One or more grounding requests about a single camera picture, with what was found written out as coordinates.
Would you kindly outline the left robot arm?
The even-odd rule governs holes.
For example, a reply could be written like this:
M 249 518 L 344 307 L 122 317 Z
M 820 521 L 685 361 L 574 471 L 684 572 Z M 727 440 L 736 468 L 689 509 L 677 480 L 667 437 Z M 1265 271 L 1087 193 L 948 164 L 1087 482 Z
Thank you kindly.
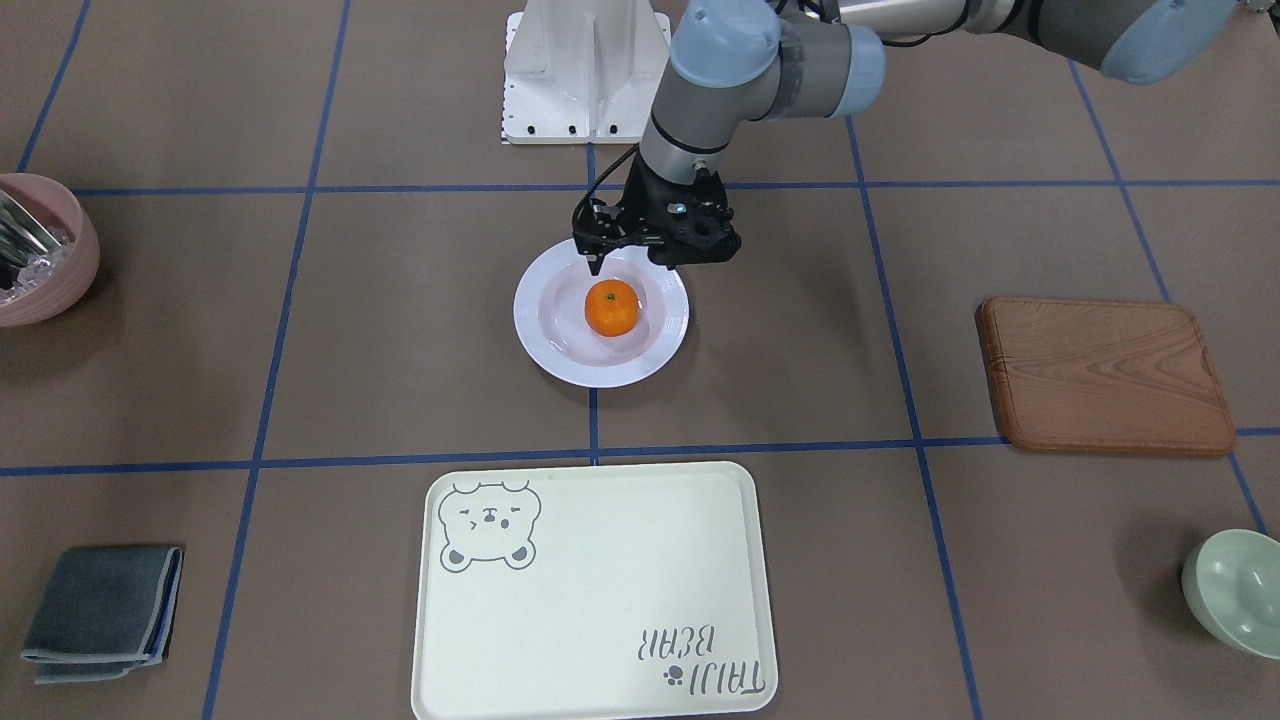
M 640 247 L 675 269 L 724 263 L 741 246 L 719 165 L 746 122 L 851 117 L 879 96 L 887 51 L 941 35 L 1009 35 L 1130 85 L 1188 65 L 1234 1 L 690 1 L 623 192 L 588 191 L 573 210 L 577 254 Z

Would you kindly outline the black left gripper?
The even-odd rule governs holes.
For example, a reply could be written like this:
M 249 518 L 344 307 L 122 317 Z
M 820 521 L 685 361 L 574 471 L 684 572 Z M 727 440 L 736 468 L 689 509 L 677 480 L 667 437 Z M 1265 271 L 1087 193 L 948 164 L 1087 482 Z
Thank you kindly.
M 598 199 L 596 190 L 622 165 L 628 174 L 620 201 Z M 600 275 L 608 254 L 627 247 L 644 249 L 658 266 L 726 263 L 742 245 L 733 217 L 717 172 L 698 163 L 690 184 L 673 183 L 650 169 L 632 146 L 579 200 L 572 240 L 591 277 Z

